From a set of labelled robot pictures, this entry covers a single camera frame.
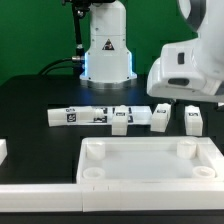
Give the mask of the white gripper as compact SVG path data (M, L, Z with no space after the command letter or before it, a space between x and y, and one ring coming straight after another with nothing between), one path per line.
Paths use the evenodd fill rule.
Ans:
M194 62L197 39L166 44L147 79L151 97L224 102L224 80L208 77Z

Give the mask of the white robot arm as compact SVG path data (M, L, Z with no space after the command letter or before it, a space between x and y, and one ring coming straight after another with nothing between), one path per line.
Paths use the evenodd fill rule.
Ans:
M224 0L177 0L177 4L197 37L162 47L148 75L147 94L224 102ZM90 12L91 45L80 79L100 89L134 81L124 6L119 1L95 3Z

